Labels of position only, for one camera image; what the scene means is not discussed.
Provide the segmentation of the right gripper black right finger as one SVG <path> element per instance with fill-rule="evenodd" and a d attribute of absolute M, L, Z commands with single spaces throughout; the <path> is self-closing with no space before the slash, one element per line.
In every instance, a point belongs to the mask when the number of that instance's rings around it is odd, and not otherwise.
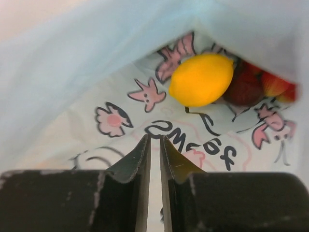
<path fill-rule="evenodd" d="M 289 173 L 209 173 L 160 138 L 167 232 L 306 232 L 309 193 Z"/>

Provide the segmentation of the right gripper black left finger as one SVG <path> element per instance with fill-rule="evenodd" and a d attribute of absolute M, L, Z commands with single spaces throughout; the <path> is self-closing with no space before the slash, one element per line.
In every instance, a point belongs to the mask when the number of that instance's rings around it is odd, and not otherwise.
<path fill-rule="evenodd" d="M 0 177 L 3 232 L 144 232 L 151 139 L 106 170 L 12 170 Z"/>

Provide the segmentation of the blue plastic bag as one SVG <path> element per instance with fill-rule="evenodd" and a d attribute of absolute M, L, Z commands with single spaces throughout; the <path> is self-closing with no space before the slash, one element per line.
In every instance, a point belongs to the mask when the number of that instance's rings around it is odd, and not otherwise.
<path fill-rule="evenodd" d="M 308 86 L 306 0 L 89 0 L 0 44 L 0 169 L 103 77 L 192 29 Z"/>

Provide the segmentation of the yellow fake lemon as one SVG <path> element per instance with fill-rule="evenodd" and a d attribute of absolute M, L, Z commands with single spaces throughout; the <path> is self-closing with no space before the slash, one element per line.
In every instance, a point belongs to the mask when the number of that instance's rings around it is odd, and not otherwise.
<path fill-rule="evenodd" d="M 223 55 L 202 54 L 182 63 L 171 76 L 169 94 L 186 107 L 202 107 L 218 100 L 228 89 L 234 61 Z"/>

